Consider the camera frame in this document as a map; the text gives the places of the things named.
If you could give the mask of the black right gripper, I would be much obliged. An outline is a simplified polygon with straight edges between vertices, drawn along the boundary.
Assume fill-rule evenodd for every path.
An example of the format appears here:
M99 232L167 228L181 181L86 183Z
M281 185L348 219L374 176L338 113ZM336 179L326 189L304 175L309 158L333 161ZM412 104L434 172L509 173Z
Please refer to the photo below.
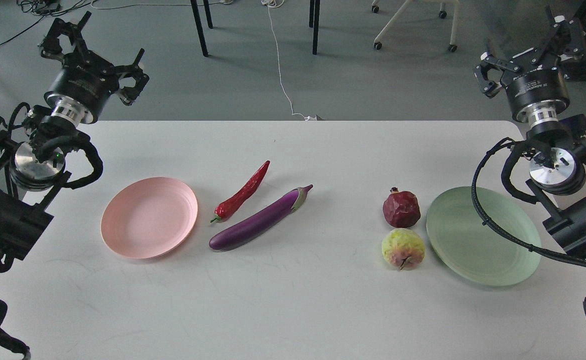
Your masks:
M553 107L557 114L565 111L570 99L560 68L586 61L586 40L580 20L555 15L550 6L546 6L544 11L549 30L537 47L524 54L523 66L513 60L496 57L490 39L483 41L483 53L479 64L474 66L479 91L487 98L494 98L506 87L511 119L517 123L530 121L526 111L535 104ZM502 76L507 73L521 75L523 68L529 72L507 86L504 84Z

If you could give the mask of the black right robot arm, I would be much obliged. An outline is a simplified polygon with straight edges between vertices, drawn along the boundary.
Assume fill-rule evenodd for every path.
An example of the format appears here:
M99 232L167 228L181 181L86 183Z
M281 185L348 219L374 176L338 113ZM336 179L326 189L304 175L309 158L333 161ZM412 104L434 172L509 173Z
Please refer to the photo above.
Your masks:
M561 62L586 58L586 41L578 18L566 18L545 8L549 30L540 43L509 59L494 54L489 39L474 68L483 95L493 98L505 91L511 119L529 126L523 140L504 137L475 169L470 186L472 205L483 226L527 251L547 259L586 268L586 116L560 118L570 98ZM503 188L529 204L541 204L549 214L546 232L561 252L515 237L483 208L478 178L497 151L510 151L501 171Z

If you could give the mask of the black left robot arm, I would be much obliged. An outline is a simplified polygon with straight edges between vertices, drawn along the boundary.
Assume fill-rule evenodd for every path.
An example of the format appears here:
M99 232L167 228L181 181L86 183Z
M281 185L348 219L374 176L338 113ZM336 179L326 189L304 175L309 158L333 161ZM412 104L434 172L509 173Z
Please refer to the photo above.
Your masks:
M89 134L111 96L132 105L149 76L140 49L131 64L113 64L88 48L78 22L56 18L39 44L41 57L60 62L44 94L46 105L17 105L0 117L0 273L24 260L53 220L47 207L62 189L80 189L103 175L104 165ZM8 306L0 300L0 347L31 358L30 347L2 329Z

